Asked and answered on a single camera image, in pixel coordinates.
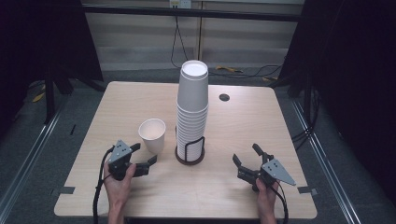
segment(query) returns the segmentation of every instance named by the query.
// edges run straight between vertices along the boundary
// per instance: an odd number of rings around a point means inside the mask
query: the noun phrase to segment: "wooden table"
[[[101,159],[122,139],[128,145],[141,142],[131,162],[151,158],[137,130],[146,119],[166,123],[165,147],[149,175],[134,178],[128,217],[258,218],[257,193],[236,177],[235,153],[244,166],[257,170],[261,158],[253,150],[257,143],[275,155],[297,182],[282,184],[290,218],[314,218],[317,210],[311,194],[300,194],[306,181],[295,153],[275,93],[270,88],[209,86],[209,111],[205,129],[205,157],[193,166],[175,156],[178,84],[112,82],[93,118],[90,129],[65,182],[73,194],[61,194],[55,214],[68,217],[92,216],[92,200]],[[228,102],[219,99],[222,93]],[[98,213],[106,216],[108,202],[102,188]],[[276,217],[283,206],[276,200]]]

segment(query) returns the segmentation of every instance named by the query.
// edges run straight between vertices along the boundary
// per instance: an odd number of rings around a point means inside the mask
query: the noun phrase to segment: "wire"
[[[176,35],[177,35],[177,33],[178,33],[178,36],[179,36],[179,38],[180,38],[181,46],[182,46],[182,48],[183,48],[183,52],[184,52],[184,56],[186,57],[186,61],[188,61],[189,58],[187,57],[187,53],[186,53],[186,50],[185,50],[185,48],[184,48],[183,38],[181,37],[180,29],[178,28],[178,20],[177,20],[177,17],[175,17],[175,19],[176,19],[176,29],[175,29],[175,34],[174,34],[174,43],[173,43],[173,46],[172,46],[171,63],[172,63],[172,65],[173,65],[174,67],[180,68],[179,66],[175,65],[175,63],[174,63],[174,61],[173,61],[173,57],[174,57],[174,53],[175,53],[175,44],[176,44]]]
[[[181,42],[181,46],[183,48],[183,52],[184,52],[184,57],[186,58],[186,61],[189,60],[189,58],[187,57],[187,53],[186,53],[186,49],[184,48],[184,42],[183,42],[183,38],[181,37],[181,32],[180,29],[178,27],[178,19],[177,16],[175,16],[176,19],[176,28],[175,28],[175,33],[174,33],[174,41],[173,41],[173,45],[172,45],[172,55],[171,55],[171,63],[174,67],[176,68],[180,68],[180,66],[175,65],[175,62],[173,61],[174,58],[174,54],[175,54],[175,45],[176,45],[176,36],[178,33],[178,37],[180,39]],[[281,67],[283,66],[283,64],[281,65],[265,65],[263,67],[261,67],[254,75],[244,75],[244,74],[219,74],[219,73],[214,73],[214,72],[209,72],[209,75],[212,77],[228,77],[228,78],[250,78],[250,77],[266,77],[266,76],[270,76],[273,73],[275,73],[277,70],[279,70]],[[263,68],[266,67],[276,67],[276,69],[268,74],[264,74],[261,76],[258,76],[258,74],[260,73],[260,71]]]
[[[283,203],[283,211],[285,213],[285,217],[283,219],[283,224],[288,224],[289,222],[289,209],[288,209],[288,203],[286,202],[286,196],[285,196],[285,191],[283,191],[282,186],[280,185],[280,183],[277,181],[277,184],[280,186],[280,189],[282,190],[282,195],[280,195],[279,192],[277,192],[276,189],[274,189],[274,187],[270,186],[270,189],[276,194],[276,196],[280,199],[280,201]]]
[[[99,195],[100,195],[100,190],[103,186],[103,183],[105,182],[105,179],[108,178],[110,175],[106,176],[104,179],[102,179],[102,174],[103,174],[103,168],[105,166],[105,160],[106,157],[109,153],[113,151],[112,147],[109,149],[106,153],[105,156],[102,158],[102,163],[100,164],[100,171],[99,171],[99,178],[98,178],[98,185],[96,186],[96,192],[95,196],[93,197],[93,204],[92,204],[92,210],[93,210],[93,223],[98,224],[99,223],[99,216],[98,216],[98,201],[99,201]]]
[[[309,126],[306,129],[304,129],[301,133],[298,133],[291,138],[291,140],[294,143],[303,140],[303,142],[301,142],[300,145],[297,146],[297,148],[295,148],[296,151],[303,146],[303,144],[306,142],[306,140],[308,140],[308,138],[314,131],[315,125],[318,120],[318,110],[319,110],[319,106],[320,106],[320,99],[319,99],[319,96],[315,90],[313,90],[313,97],[312,97],[311,102],[312,102],[312,106],[314,108],[313,120],[309,120],[308,121]]]
[[[254,75],[244,75],[244,74],[219,74],[219,73],[214,73],[214,72],[209,72],[209,75],[212,77],[229,77],[229,78],[250,78],[250,77],[266,77],[266,76],[270,76],[273,73],[275,73],[277,70],[279,70],[281,67],[283,66],[283,64],[281,65],[265,65],[263,67],[261,67]],[[259,73],[263,68],[266,67],[276,67],[276,69],[268,74],[264,74],[264,75],[260,75]]]

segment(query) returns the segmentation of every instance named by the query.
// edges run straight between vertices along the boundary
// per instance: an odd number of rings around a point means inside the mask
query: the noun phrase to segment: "wall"
[[[192,8],[261,13],[300,14],[299,0],[283,4],[192,1]],[[130,7],[169,7],[169,1],[93,1]],[[172,68],[172,46],[176,19],[165,16],[86,13],[102,70]],[[227,19],[177,18],[189,60],[200,58],[209,66],[253,66],[281,64],[286,56],[295,22],[245,21]],[[186,58],[180,39],[175,43],[174,60],[181,65]]]

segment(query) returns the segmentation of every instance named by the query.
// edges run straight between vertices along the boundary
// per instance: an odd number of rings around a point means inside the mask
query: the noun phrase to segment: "human hand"
[[[108,198],[108,223],[123,223],[123,208],[128,202],[131,190],[131,180],[136,171],[136,164],[131,164],[126,170],[125,177],[119,181],[113,178],[109,172],[108,163],[105,163],[104,177],[105,188]]]
[[[259,178],[256,179],[256,185],[259,189],[259,196],[257,197],[257,205],[259,208],[259,217],[261,224],[276,224],[274,207],[276,194],[267,188]],[[277,190],[278,183],[275,182],[273,188]]]

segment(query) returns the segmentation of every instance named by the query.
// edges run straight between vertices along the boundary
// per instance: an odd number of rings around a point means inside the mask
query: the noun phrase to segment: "black curtain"
[[[62,85],[69,77],[103,80],[91,32],[78,0],[5,0],[0,6],[0,134],[23,104],[27,88],[50,70]]]

